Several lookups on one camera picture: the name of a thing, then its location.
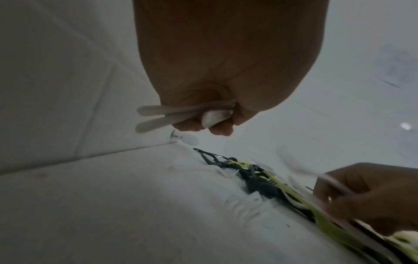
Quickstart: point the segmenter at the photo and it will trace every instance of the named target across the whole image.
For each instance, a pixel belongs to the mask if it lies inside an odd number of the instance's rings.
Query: hand
[[[297,87],[322,44],[328,0],[134,0],[138,47],[161,104],[236,99],[230,135]],[[174,126],[203,129],[199,120]]]
[[[397,231],[418,231],[417,169],[355,164],[329,175],[357,193],[344,196],[318,180],[313,193],[327,202],[325,211],[331,216],[361,220],[386,236]]]

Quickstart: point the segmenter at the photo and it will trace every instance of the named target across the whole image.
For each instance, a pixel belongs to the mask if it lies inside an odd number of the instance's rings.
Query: white surface
[[[0,177],[2,263],[359,263],[281,206],[243,229],[223,204],[232,179],[169,173],[201,164],[180,144]]]
[[[418,133],[400,126],[418,125],[417,12],[413,0],[332,0],[319,59],[289,100],[230,138],[196,134],[198,147],[280,174],[287,173],[276,157],[281,145],[320,172],[357,162],[417,167]]]
[[[0,173],[169,142],[139,136],[158,104],[130,0],[0,1]]]

